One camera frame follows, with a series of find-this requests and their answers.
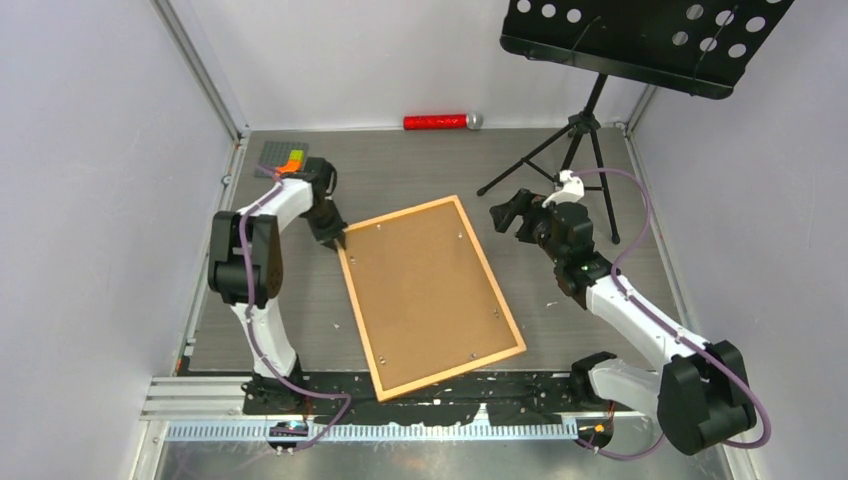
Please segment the orange wooden picture frame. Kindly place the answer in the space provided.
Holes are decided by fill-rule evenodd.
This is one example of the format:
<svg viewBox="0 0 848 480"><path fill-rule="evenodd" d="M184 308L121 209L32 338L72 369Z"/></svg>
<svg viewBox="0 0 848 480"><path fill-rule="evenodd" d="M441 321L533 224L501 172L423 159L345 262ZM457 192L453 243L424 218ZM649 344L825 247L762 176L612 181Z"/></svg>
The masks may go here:
<svg viewBox="0 0 848 480"><path fill-rule="evenodd" d="M355 223L338 255L378 401L526 351L458 196Z"/></svg>

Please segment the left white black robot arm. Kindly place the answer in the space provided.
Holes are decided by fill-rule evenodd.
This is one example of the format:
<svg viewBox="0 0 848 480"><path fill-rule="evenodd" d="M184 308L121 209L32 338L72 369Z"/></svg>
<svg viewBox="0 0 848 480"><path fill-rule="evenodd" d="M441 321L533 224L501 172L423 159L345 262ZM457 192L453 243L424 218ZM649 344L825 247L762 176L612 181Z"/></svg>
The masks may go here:
<svg viewBox="0 0 848 480"><path fill-rule="evenodd" d="M242 389L245 410L293 414L314 392L303 384L298 355L285 332L278 306L284 280L280 235L302 218L320 245L346 245L346 222L332 198L338 175L321 157L272 172L271 189L238 210L212 220L208 285L237 316L253 357Z"/></svg>

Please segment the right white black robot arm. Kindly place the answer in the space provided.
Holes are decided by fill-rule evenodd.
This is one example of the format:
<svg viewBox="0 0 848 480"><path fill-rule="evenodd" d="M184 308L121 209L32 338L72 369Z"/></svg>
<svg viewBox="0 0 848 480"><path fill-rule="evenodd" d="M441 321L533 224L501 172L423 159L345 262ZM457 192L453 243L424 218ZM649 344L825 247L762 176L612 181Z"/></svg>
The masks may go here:
<svg viewBox="0 0 848 480"><path fill-rule="evenodd" d="M577 406L591 411L612 401L638 411L656 422L663 438L685 455L757 426L758 412L739 349L688 331L636 291L596 250L585 206L547 201L520 189L489 213L499 233L520 220L517 240L545 252L560 290L611 325L651 366L635 368L609 352L574 363L570 392Z"/></svg>

